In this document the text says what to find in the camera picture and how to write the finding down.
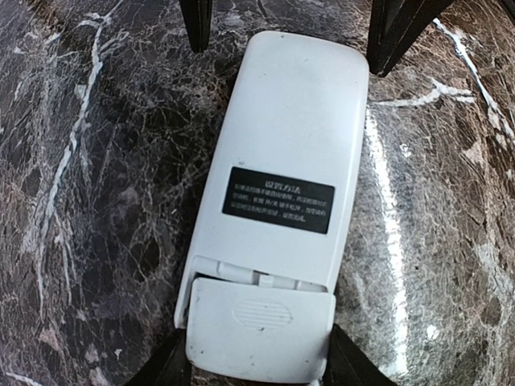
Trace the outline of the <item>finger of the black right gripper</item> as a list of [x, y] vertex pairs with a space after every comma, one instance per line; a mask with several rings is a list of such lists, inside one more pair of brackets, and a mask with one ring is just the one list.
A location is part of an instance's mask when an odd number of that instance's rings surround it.
[[212, 0], [180, 0], [180, 9], [191, 49], [205, 51], [208, 47], [212, 21]]
[[452, 0], [373, 0], [368, 35], [372, 74], [385, 77]]

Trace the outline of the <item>white and red remote control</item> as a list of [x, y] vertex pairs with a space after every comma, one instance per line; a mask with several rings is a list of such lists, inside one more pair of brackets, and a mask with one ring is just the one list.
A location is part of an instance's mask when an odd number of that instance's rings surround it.
[[245, 50], [204, 188], [175, 308], [213, 301], [332, 312], [359, 170], [369, 66], [344, 45], [263, 31]]

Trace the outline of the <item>white battery cover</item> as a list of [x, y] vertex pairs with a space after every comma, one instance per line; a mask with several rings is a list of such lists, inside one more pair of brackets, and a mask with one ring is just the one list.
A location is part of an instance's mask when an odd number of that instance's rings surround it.
[[335, 308], [329, 293], [197, 278], [186, 356], [223, 376], [309, 384], [325, 372]]

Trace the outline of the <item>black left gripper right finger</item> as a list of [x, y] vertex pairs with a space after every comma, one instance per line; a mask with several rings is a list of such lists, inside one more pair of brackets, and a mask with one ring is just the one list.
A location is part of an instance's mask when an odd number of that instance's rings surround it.
[[397, 386], [375, 366], [337, 324], [329, 339], [328, 361], [323, 385]]

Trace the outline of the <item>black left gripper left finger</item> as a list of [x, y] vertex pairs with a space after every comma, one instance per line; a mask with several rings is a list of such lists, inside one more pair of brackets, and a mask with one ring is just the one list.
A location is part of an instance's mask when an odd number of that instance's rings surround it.
[[186, 356], [186, 332], [175, 331], [129, 381], [128, 386], [190, 386], [192, 364]]

